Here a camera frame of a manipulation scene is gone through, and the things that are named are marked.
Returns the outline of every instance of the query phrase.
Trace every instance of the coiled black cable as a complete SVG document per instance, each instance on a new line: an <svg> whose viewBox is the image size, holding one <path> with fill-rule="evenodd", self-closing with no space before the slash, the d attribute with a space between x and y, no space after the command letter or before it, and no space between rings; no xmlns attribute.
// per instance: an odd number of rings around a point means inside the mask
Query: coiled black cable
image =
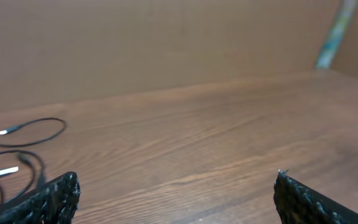
<svg viewBox="0 0 358 224"><path fill-rule="evenodd" d="M23 128L24 126L27 126L29 124L32 124L32 123L36 123L38 121L45 121L45 120L55 120L55 121L59 121L63 124L63 127L61 128L61 130L59 130L57 133L53 134L52 136L48 137L48 138L45 138L45 139L40 139L40 140L37 140L37 141L34 141L34 142L28 142L28 143L25 143L25 144L1 144L0 143L0 147L7 147L7 148L12 148L12 147L27 147L27 146L33 146L35 144L40 144L40 143L43 143L45 141L49 141L55 137L57 137L59 134L61 134L62 132L64 132L64 130L66 129L67 127L67 123L66 121L62 120L62 119L59 119L59 118L40 118L40 119L36 119L36 120L33 120L33 121L29 121L29 122L26 122L24 124L20 124L20 125L17 125L17 126L13 126L11 128L7 128L3 131L0 131L0 135L5 135L5 134L10 134L10 133L13 133L14 131L17 131L19 130L20 128ZM26 158L25 154L27 155L30 155L34 158L36 158L40 164L40 175L39 175L39 178L37 180L37 185L36 187L37 188L40 188L41 186L43 186L43 184L45 183L46 181L46 178L45 178L45 164L42 160L42 158L40 156L38 156L36 153L34 152L30 152L30 151L25 151L25 150L18 150L18 149L13 149L13 150L6 150L6 151L1 151L0 152L0 155L2 154L7 154L7 153L18 153L17 155L17 158L18 160L20 160L21 163L25 164L26 166L30 167L30 169L32 170L32 178L30 180L30 182L27 184L27 186L22 189L15 197L13 197L11 200L17 198L17 197L20 197L21 195L23 195L24 193L26 193L30 188L31 188L31 185L34 183L34 180L35 180L35 167L32 165L32 163L30 162L30 160L28 160L28 158ZM0 205L2 205L3 203L5 203L5 198L4 198L4 190L2 189L2 187L0 186Z"/></svg>

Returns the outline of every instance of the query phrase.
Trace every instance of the cable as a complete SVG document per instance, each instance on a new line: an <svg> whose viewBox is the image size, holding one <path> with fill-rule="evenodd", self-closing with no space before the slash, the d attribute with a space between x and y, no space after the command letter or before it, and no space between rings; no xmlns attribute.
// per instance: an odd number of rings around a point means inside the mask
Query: cable
<svg viewBox="0 0 358 224"><path fill-rule="evenodd" d="M36 123L38 121L45 121L45 120L59 121L59 122L61 122L63 124L63 127L57 133L55 133L54 135L52 135L52 136L50 136L48 138L45 138L45 139L41 139L41 140L37 140L37 141L34 141L34 142L25 143L25 144L1 144L0 143L0 147L7 147L7 148L27 147L27 146L33 146L35 144L40 144L40 143L43 143L45 141L49 141L49 140L57 137L59 134L64 132L64 130L67 127L66 121L64 121L62 119L59 119L59 118L40 118L40 119L29 121L29 122L26 122L24 124L20 124L20 125L13 126L11 128L7 128L5 130L2 130L2 131L0 131L0 135L11 134L14 131L19 130L20 128L23 128L24 126L27 126L27 125L32 124L32 123ZM27 186L24 189L22 189L15 197L10 199L9 201L14 200L15 198L20 197L21 195L26 193L31 188L31 185L34 183L34 180L35 180L35 173L36 173L35 167L31 163L31 161L28 160L28 158L26 158L26 156L24 156L24 154L30 155L30 156L32 156L32 157L34 157L34 158L36 158L38 160L38 162L40 164L40 175L39 175L39 178L37 180L36 188L39 189L41 186L43 186L43 184L46 182L46 178L45 178L45 174L44 174L44 172L45 172L45 164L44 164L44 162L43 162L43 160L42 160L42 158L40 156L38 156L34 152L25 151L25 150L18 150L18 149L1 151L0 155L7 154L7 153L18 153L18 155L17 155L18 160L20 160L20 162L25 164L26 166L30 167L30 169L32 171L32 178L31 178L30 182L27 184ZM17 167L0 170L0 177L10 175L10 174L16 172L17 170L18 170ZM2 187L0 186L0 205L5 203L4 201L5 201L5 199L4 199L4 191L3 191Z"/></svg>

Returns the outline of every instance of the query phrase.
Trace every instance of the white connector tip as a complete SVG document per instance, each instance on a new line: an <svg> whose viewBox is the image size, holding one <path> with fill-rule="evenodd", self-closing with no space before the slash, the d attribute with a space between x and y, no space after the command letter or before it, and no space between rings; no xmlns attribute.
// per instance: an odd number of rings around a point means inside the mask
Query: white connector tip
<svg viewBox="0 0 358 224"><path fill-rule="evenodd" d="M6 130L0 131L0 135L4 135L4 134L7 134L7 131L6 131Z"/></svg>
<svg viewBox="0 0 358 224"><path fill-rule="evenodd" d="M11 167L8 169L3 169L3 170L0 170L0 175L11 174L11 173L17 172L18 170L19 170L18 167Z"/></svg>

